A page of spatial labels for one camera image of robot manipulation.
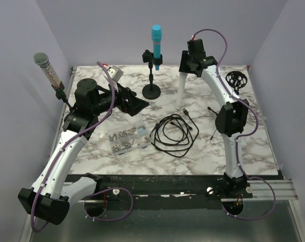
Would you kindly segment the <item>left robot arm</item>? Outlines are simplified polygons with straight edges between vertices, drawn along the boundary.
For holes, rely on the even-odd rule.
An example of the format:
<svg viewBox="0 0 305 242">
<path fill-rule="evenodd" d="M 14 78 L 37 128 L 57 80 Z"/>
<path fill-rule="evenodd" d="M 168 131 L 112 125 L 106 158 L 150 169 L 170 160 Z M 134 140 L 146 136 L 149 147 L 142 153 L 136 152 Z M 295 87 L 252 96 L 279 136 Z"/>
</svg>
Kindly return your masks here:
<svg viewBox="0 0 305 242">
<path fill-rule="evenodd" d="M 32 218 L 54 225 L 61 224 L 70 207 L 82 198 L 98 199 L 102 195 L 102 178 L 90 173 L 64 187 L 76 157 L 87 144 L 95 126 L 103 122 L 98 117 L 102 113 L 110 114 L 115 107 L 135 116 L 149 106 L 148 101 L 138 98 L 128 87 L 118 85 L 116 90 L 104 89 L 90 78 L 77 83 L 75 99 L 45 169 L 31 188 L 22 188 L 18 194 L 20 203 Z"/>
</svg>

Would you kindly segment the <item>clear plastic screw box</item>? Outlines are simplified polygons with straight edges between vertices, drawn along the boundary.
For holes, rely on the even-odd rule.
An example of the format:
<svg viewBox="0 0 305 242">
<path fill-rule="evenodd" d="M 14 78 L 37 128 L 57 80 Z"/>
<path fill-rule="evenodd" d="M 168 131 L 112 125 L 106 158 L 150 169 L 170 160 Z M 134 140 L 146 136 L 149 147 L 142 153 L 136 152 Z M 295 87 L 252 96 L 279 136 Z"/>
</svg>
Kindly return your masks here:
<svg viewBox="0 0 305 242">
<path fill-rule="evenodd" d="M 130 116 L 114 111 L 103 122 L 113 155 L 123 155 L 150 144 L 149 131 L 141 113 Z"/>
</svg>

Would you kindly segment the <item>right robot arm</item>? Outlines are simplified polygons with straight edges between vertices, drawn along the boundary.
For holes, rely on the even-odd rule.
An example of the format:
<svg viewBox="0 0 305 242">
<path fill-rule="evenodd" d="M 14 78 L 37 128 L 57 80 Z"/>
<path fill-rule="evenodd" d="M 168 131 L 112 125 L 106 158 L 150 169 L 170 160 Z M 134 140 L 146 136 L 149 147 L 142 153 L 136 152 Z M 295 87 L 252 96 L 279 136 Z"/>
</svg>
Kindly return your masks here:
<svg viewBox="0 0 305 242">
<path fill-rule="evenodd" d="M 223 192 L 233 198 L 241 192 L 237 181 L 245 178 L 241 170 L 241 146 L 237 140 L 246 125 L 249 103 L 247 100 L 238 101 L 239 96 L 224 82 L 218 70 L 218 62 L 213 56 L 206 56 L 201 39 L 189 40 L 188 50 L 182 51 L 179 65 L 179 83 L 176 97 L 176 108 L 181 108 L 186 78 L 194 74 L 202 78 L 210 87 L 220 106 L 216 114 L 215 126 L 222 135 L 225 148 L 226 166 L 224 176 L 230 181 L 223 184 Z"/>
</svg>

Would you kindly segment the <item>white microphone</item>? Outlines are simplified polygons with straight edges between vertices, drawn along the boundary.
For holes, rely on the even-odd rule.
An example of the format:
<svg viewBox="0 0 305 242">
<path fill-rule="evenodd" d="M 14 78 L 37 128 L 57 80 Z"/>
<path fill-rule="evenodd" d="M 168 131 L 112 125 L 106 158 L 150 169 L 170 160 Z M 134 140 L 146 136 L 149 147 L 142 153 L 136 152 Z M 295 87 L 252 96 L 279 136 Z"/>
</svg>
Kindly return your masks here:
<svg viewBox="0 0 305 242">
<path fill-rule="evenodd" d="M 175 107 L 177 110 L 181 109 L 187 75 L 188 74 L 184 72 L 179 73 L 179 82 L 178 82 L 177 96 L 175 102 Z"/>
</svg>

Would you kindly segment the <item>glitter silver microphone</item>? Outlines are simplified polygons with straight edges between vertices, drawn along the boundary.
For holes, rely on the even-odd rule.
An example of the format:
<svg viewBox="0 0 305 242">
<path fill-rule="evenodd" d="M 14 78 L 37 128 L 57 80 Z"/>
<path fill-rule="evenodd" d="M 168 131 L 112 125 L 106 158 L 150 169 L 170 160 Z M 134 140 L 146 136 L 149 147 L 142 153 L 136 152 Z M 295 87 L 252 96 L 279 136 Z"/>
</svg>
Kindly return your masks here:
<svg viewBox="0 0 305 242">
<path fill-rule="evenodd" d="M 54 89 L 60 88 L 62 81 L 58 77 L 56 71 L 49 62 L 49 57 L 42 52 L 35 53 L 34 62 L 42 69 Z"/>
</svg>

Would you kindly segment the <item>blue microphone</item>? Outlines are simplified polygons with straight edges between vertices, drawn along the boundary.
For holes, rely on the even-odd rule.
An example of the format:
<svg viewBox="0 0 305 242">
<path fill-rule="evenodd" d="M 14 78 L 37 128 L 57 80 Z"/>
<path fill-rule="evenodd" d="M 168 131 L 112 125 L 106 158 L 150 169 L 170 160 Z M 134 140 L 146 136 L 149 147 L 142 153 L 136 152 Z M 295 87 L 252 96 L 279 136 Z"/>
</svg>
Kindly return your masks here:
<svg viewBox="0 0 305 242">
<path fill-rule="evenodd" d="M 151 30 L 151 38 L 153 41 L 153 54 L 155 59 L 161 58 L 161 39 L 162 30 L 160 25 L 154 25 Z"/>
</svg>

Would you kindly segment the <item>black tripod shock-mount stand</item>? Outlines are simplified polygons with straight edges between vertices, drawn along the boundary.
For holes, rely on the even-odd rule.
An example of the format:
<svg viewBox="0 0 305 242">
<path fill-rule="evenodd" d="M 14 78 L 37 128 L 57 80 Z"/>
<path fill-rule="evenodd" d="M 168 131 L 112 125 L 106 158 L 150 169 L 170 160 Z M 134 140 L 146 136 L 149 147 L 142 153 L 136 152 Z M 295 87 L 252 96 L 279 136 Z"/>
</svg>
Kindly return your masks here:
<svg viewBox="0 0 305 242">
<path fill-rule="evenodd" d="M 246 75 L 239 71 L 229 72 L 225 79 L 237 95 L 239 90 L 245 87 L 248 82 Z M 222 106 L 219 113 L 209 106 L 207 109 L 216 115 L 215 127 L 220 134 L 231 137 L 233 134 L 243 132 L 247 121 L 248 108 L 242 103 L 238 101 L 233 103 L 227 102 Z"/>
</svg>

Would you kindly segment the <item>black round-base mic stand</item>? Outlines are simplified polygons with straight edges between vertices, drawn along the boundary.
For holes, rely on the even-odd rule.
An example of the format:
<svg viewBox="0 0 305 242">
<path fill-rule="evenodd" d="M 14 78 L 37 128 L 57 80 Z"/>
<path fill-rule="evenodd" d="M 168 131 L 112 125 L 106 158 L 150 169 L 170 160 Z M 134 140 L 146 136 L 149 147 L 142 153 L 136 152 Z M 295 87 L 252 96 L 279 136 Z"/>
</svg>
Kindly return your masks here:
<svg viewBox="0 0 305 242">
<path fill-rule="evenodd" d="M 163 64 L 162 55 L 159 58 L 155 58 L 152 52 L 150 52 L 149 50 L 145 50 L 144 53 L 142 54 L 142 60 L 143 63 L 148 64 L 148 68 L 149 68 L 149 76 L 148 76 L 149 84 L 143 87 L 142 94 L 146 99 L 149 100 L 157 99 L 161 94 L 161 90 L 159 86 L 153 83 L 154 77 L 153 77 L 152 69 L 155 64 L 156 65 Z"/>
</svg>

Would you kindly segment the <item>black desk mic stand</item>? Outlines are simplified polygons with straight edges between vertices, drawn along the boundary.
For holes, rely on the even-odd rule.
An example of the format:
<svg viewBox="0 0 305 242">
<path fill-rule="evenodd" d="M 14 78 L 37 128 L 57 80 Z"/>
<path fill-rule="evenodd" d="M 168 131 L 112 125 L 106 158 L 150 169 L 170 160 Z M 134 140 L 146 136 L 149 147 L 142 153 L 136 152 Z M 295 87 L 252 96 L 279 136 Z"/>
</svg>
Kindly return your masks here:
<svg viewBox="0 0 305 242">
<path fill-rule="evenodd" d="M 72 111 L 73 107 L 70 105 L 70 103 L 68 101 L 67 95 L 65 93 L 65 87 L 64 87 L 63 83 L 60 83 L 60 85 L 58 87 L 52 85 L 52 88 L 55 91 L 56 98 L 58 100 L 62 100 L 68 106 L 69 111 Z"/>
</svg>

